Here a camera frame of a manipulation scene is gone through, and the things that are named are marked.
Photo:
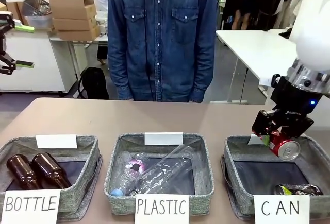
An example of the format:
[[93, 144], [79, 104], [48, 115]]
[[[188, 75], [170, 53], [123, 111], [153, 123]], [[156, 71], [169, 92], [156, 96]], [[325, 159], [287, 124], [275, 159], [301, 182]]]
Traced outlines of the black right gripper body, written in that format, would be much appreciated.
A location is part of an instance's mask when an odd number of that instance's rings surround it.
[[313, 121], [308, 114], [320, 101], [321, 93], [300, 89], [292, 85], [286, 77], [280, 75], [272, 77], [271, 87], [274, 88], [271, 100], [275, 102], [275, 107], [272, 109], [270, 117], [275, 122], [302, 121], [304, 119]]

